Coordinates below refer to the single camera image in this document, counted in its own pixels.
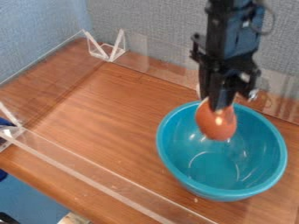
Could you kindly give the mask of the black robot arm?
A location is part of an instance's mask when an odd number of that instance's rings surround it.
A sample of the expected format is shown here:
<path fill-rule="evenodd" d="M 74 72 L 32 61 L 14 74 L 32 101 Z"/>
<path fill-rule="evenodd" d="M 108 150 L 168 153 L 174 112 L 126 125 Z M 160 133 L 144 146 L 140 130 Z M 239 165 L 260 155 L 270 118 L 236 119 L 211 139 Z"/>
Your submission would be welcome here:
<path fill-rule="evenodd" d="M 263 31 L 266 6 L 258 0 L 208 0 L 207 33 L 191 36 L 191 58 L 200 65 L 200 97 L 210 109 L 228 107 L 236 95 L 256 96 L 262 71 L 254 61 Z"/>

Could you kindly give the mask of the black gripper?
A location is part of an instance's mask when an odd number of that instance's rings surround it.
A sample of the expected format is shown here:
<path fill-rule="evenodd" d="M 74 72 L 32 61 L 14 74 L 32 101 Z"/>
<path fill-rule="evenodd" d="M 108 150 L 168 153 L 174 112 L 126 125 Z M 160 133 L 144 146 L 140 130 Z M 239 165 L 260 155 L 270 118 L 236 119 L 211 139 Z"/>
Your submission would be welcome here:
<path fill-rule="evenodd" d="M 236 94 L 256 94 L 260 69 L 254 61 L 259 48 L 262 19 L 210 17 L 207 35 L 191 36 L 191 59 L 199 63 L 200 98 L 210 97 L 212 111 L 232 104 Z"/>

